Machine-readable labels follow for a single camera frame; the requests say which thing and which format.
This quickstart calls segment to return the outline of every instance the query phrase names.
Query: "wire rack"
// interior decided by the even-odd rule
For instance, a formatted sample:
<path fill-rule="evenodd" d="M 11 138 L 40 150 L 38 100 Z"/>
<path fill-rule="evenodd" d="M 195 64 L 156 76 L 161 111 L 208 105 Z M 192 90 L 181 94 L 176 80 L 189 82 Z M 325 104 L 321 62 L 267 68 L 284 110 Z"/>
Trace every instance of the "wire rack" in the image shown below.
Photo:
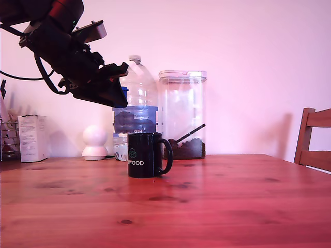
<path fill-rule="evenodd" d="M 1 161 L 19 159 L 20 139 L 18 122 L 2 122 L 0 119 L 0 127 Z"/>

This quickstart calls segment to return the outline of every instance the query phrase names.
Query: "robotic arm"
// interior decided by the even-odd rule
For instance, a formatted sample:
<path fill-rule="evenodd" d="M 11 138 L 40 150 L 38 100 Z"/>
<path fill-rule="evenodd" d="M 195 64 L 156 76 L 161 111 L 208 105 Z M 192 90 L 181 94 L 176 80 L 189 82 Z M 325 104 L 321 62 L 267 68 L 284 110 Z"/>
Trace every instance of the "robotic arm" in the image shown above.
<path fill-rule="evenodd" d="M 69 92 L 77 99 L 107 106 L 126 107 L 127 100 L 119 77 L 127 75 L 128 65 L 104 65 L 98 52 L 91 52 L 88 42 L 107 35 L 103 21 L 75 28 L 84 11 L 82 0 L 0 0 L 0 27 L 20 36 L 19 45 L 35 54 L 37 66 L 49 88 L 56 94 Z M 12 27 L 30 22 L 24 33 Z M 63 76 L 54 86 L 41 59 Z"/>

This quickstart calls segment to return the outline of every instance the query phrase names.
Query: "clear plastic container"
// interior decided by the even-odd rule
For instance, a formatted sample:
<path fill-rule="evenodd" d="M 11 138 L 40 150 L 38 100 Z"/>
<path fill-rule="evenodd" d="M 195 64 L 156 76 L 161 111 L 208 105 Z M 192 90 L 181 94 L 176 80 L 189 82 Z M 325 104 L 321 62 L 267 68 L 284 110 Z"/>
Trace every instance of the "clear plastic container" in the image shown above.
<path fill-rule="evenodd" d="M 158 89 L 139 55 L 131 55 L 128 75 L 120 78 L 127 87 L 126 108 L 113 108 L 113 146 L 116 159 L 127 161 L 129 133 L 154 133 L 158 129 Z"/>
<path fill-rule="evenodd" d="M 161 71 L 159 77 L 162 88 L 162 134 L 171 140 L 174 159 L 204 158 L 206 127 L 203 96 L 207 73 Z"/>

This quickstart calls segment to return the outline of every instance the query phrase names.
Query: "white lid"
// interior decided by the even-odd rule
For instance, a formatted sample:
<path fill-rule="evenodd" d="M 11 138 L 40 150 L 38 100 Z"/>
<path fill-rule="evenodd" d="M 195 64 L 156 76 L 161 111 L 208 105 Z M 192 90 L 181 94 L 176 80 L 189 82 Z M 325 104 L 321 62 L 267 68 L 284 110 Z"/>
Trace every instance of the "white lid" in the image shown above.
<path fill-rule="evenodd" d="M 159 74 L 160 79 L 162 78 L 202 78 L 207 79 L 206 71 L 161 71 Z"/>
<path fill-rule="evenodd" d="M 141 62 L 141 57 L 140 57 L 140 55 L 130 55 L 129 60 L 130 61 L 139 60 Z"/>

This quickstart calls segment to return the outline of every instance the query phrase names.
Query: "wooden chair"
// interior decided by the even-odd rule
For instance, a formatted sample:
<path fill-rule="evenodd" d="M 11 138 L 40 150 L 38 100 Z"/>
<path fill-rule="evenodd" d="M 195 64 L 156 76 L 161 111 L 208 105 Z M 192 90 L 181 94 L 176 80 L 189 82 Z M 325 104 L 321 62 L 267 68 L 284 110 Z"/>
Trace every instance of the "wooden chair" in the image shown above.
<path fill-rule="evenodd" d="M 331 108 L 319 112 L 304 108 L 294 163 L 331 171 L 331 151 L 309 151 L 313 127 L 331 128 Z"/>

